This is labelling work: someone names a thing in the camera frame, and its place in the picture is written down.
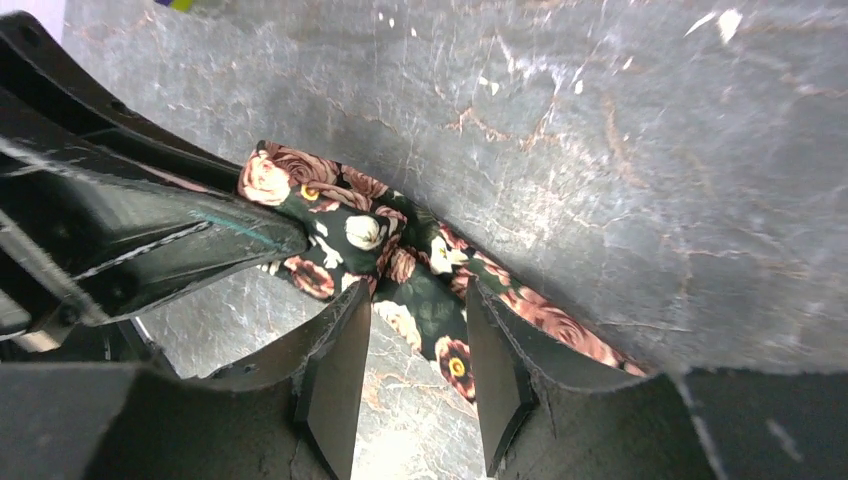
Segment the black pink floral tie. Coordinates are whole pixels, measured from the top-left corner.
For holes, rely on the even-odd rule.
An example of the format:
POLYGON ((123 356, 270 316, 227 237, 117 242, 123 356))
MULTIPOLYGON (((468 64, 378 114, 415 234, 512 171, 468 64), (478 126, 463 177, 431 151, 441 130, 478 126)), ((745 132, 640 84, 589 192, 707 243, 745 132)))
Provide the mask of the black pink floral tie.
POLYGON ((306 232, 304 252, 266 263, 264 272, 320 301, 366 281, 373 311, 468 402, 475 401, 476 390, 465 296, 474 280, 557 341, 598 363, 640 374, 627 357, 427 209, 350 166, 260 141, 237 190, 300 221, 306 232))

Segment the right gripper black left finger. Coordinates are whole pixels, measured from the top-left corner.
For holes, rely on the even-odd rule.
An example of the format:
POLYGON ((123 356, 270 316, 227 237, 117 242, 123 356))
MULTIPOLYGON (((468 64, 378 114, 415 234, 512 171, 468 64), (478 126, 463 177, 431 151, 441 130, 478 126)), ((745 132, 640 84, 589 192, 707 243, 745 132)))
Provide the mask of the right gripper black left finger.
POLYGON ((371 324, 364 281, 207 378, 151 363, 6 363, 5 479, 347 479, 371 324))

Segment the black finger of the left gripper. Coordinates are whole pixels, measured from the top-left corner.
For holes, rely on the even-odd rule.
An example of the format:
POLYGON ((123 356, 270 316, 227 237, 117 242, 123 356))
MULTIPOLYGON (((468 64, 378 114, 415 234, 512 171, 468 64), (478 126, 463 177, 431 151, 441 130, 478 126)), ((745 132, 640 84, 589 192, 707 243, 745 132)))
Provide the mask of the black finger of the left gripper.
POLYGON ((130 109, 28 12, 1 16, 1 87, 89 143, 207 187, 235 190, 239 166, 130 109))
POLYGON ((1 141, 1 338, 59 348, 306 248, 236 192, 238 170, 171 148, 1 141))

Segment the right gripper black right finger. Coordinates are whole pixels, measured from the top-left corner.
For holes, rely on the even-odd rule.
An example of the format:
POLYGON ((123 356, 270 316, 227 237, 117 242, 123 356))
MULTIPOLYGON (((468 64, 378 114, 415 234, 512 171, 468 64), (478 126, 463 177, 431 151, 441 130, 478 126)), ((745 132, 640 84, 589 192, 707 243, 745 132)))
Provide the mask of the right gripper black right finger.
POLYGON ((843 479, 845 372, 598 363, 471 283, 468 335, 495 479, 843 479))

